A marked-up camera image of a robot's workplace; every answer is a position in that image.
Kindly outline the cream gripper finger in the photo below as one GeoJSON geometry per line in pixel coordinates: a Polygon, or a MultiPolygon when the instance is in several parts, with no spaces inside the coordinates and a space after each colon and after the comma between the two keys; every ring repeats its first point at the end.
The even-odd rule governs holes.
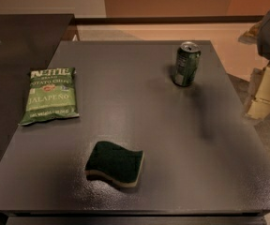
{"type": "Polygon", "coordinates": [[[263,69],[254,68],[250,76],[244,116],[262,120],[270,113],[270,62],[263,69]]]}

